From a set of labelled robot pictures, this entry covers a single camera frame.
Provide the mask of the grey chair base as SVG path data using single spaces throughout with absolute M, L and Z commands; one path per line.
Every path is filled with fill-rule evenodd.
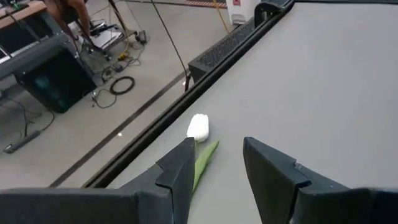
M 121 42 L 129 42 L 131 36 L 134 36 L 136 42 L 141 45 L 146 45 L 149 40 L 144 30 L 132 30 L 126 26 L 107 24 L 106 22 L 94 24 L 90 21 L 90 34 L 86 35 L 81 30 L 78 41 L 89 54 L 97 52 L 109 62 L 111 60 L 109 51 Z

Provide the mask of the person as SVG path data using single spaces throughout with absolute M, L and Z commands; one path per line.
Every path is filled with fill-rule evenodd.
M 81 25 L 85 37 L 90 36 L 90 17 L 84 0 L 41 0 L 47 6 L 47 12 L 55 19 L 64 33 L 74 39 L 65 19 L 70 18 L 69 13 L 74 12 Z

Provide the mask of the grey desk with wooden top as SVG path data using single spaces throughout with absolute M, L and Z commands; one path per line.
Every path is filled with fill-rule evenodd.
M 35 59 L 39 59 L 39 55 L 45 53 L 46 50 L 50 50 L 51 47 L 64 44 L 68 42 L 68 36 L 62 32 L 59 25 L 54 21 L 53 17 L 48 14 L 47 6 L 42 1 L 31 1 L 27 2 L 28 7 L 21 9 L 15 13 L 8 11 L 11 7 L 5 7 L 0 9 L 0 13 L 5 17 L 0 19 L 0 29 L 3 29 L 11 24 L 19 24 L 25 18 L 39 14 L 45 23 L 50 27 L 52 35 L 40 39 L 36 37 L 36 33 L 30 29 L 30 26 L 23 25 L 22 28 L 30 32 L 32 36 L 36 38 L 35 45 L 31 45 L 29 48 L 20 50 L 18 54 L 11 54 L 4 51 L 5 59 L 0 60 L 0 81 L 10 76 L 12 73 L 21 70 L 22 66 L 28 62 L 33 62 Z

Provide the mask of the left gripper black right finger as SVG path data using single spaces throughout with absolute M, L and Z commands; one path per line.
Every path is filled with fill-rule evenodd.
M 243 157 L 262 224 L 398 224 L 398 189 L 351 189 L 253 137 Z

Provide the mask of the white bin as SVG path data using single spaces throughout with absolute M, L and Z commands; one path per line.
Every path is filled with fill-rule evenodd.
M 254 16 L 255 7 L 261 0 L 226 0 L 229 20 L 232 24 L 244 24 Z

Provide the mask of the white artificial tulip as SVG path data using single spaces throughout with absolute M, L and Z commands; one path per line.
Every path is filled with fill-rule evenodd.
M 187 129 L 187 137 L 193 138 L 195 141 L 195 147 L 198 144 L 205 142 L 210 135 L 210 122 L 207 114 L 195 114 Z M 219 141 L 214 141 L 207 145 L 199 154 L 195 160 L 195 172 L 193 180 L 192 193 L 194 194 L 198 184 L 200 183 L 201 177 L 205 172 L 208 164 L 213 157 L 213 154 L 219 146 Z

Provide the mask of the black computer tower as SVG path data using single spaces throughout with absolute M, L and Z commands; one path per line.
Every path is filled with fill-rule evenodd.
M 56 113 L 65 113 L 96 88 L 90 73 L 66 48 L 40 54 L 14 75 L 18 84 Z

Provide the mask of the black power strip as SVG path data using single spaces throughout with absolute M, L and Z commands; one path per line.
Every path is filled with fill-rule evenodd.
M 23 146 L 25 146 L 26 144 L 28 144 L 29 142 L 31 142 L 31 140 L 35 139 L 37 136 L 39 136 L 41 134 L 40 131 L 35 130 L 32 131 L 30 134 L 28 134 L 27 136 L 23 137 L 22 139 L 18 140 L 18 142 L 14 143 L 14 144 L 10 144 L 8 146 L 6 146 L 4 148 L 4 152 L 6 154 L 12 154 L 16 151 L 18 151 L 20 148 L 22 148 Z

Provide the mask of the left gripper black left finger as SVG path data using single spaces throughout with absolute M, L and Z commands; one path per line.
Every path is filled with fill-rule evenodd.
M 118 189 L 0 190 L 0 224 L 187 224 L 194 174 L 186 138 Z

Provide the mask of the black orange striped floor mat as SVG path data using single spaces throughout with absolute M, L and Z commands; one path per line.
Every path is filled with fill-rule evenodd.
M 192 6 L 227 8 L 226 0 L 185 0 L 185 3 Z

